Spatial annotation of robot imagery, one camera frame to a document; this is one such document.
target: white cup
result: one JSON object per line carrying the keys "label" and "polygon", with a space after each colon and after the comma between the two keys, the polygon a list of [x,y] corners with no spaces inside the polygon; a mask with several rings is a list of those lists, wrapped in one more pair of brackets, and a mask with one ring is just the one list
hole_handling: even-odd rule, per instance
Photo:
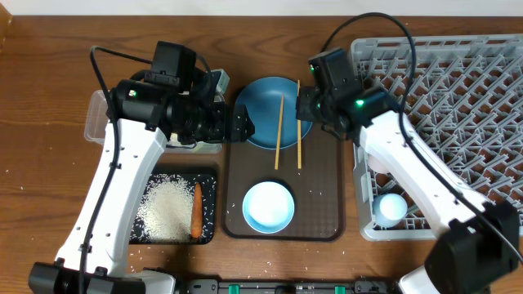
{"label": "white cup", "polygon": [[373,213],[377,225],[391,228],[407,215],[407,202],[398,194],[384,194],[374,199]]}

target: carrot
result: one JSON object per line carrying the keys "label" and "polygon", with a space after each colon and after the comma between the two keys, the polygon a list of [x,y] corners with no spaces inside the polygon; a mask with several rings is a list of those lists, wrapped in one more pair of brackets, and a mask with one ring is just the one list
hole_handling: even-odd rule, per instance
{"label": "carrot", "polygon": [[199,238],[203,234],[202,187],[196,183],[194,187],[193,214],[190,218],[190,236]]}

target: clear plastic container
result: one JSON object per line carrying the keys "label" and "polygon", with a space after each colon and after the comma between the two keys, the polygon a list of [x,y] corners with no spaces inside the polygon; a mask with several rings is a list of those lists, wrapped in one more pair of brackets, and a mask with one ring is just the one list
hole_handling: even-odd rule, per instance
{"label": "clear plastic container", "polygon": [[[91,97],[89,110],[87,111],[87,120],[85,122],[85,130],[83,135],[85,139],[91,142],[96,142],[103,145],[105,140],[105,126],[109,119],[105,112],[107,111],[107,103],[105,102],[104,93],[102,90],[95,91]],[[171,136],[171,140],[167,143],[168,146],[180,146],[177,141],[176,134]],[[183,154],[216,154],[221,151],[221,144],[208,144],[199,142],[194,149],[183,148],[166,148],[167,153],[183,153]]]}

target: tray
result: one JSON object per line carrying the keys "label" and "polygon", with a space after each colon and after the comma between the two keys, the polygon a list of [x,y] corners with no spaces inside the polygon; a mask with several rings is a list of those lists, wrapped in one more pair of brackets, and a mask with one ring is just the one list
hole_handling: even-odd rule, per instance
{"label": "tray", "polygon": [[[297,169],[297,146],[275,151],[255,145],[232,144],[227,153],[228,178],[221,212],[224,231],[233,238],[333,241],[345,226],[342,148],[336,138],[313,125],[302,141],[303,168]],[[264,180],[289,187],[295,212],[290,224],[275,234],[262,234],[244,219],[242,203],[247,191]]]}
{"label": "tray", "polygon": [[[492,203],[507,200],[518,208],[523,225],[523,35],[414,41],[418,64],[406,105],[410,122],[473,189]],[[349,59],[366,87],[381,85],[396,97],[403,95],[411,66],[406,38],[355,40]],[[355,147],[353,175],[360,232],[366,239],[434,238],[415,206],[396,227],[374,224],[374,197],[390,190],[408,196],[393,176],[369,169],[361,148]]]}
{"label": "tray", "polygon": [[[200,183],[202,187],[202,215],[203,215],[203,235],[198,240],[191,242],[172,242],[162,241],[147,238],[143,232],[144,221],[140,217],[136,217],[132,225],[131,236],[129,237],[130,244],[151,244],[151,243],[162,243],[162,244],[207,244],[211,242],[214,236],[215,228],[215,215],[216,215],[216,191],[217,191],[217,177],[216,173],[212,169],[199,169],[199,170],[184,170],[179,173],[173,173],[171,168],[168,167],[155,167],[151,174],[147,186],[145,187],[144,196],[149,192],[151,182],[159,182],[162,175],[170,176],[171,180],[177,180],[181,178],[187,181],[191,193],[194,195],[194,187],[196,183]],[[140,206],[145,202],[145,198],[142,198]]]}

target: plastic container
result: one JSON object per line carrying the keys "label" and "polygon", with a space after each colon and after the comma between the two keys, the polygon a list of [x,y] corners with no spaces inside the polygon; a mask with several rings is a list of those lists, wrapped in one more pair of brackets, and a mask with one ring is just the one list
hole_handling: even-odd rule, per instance
{"label": "plastic container", "polygon": [[[89,110],[87,111],[87,120],[83,135],[86,140],[103,145],[105,140],[105,126],[109,119],[105,115],[107,103],[105,102],[102,90],[95,91],[91,97]],[[169,148],[180,146],[176,139],[176,134],[171,136],[167,143],[166,153],[183,153],[183,154],[216,154],[221,151],[221,144],[208,144],[199,142],[194,149]]]}
{"label": "plastic container", "polygon": [[[418,134],[473,189],[523,208],[523,35],[416,37],[418,64],[406,112]],[[406,38],[357,39],[349,59],[366,87],[398,98],[411,66]],[[422,213],[390,174],[355,147],[360,232],[371,241],[431,239]],[[400,194],[411,205],[395,227],[375,224],[373,200]],[[523,214],[520,210],[520,225]]]}

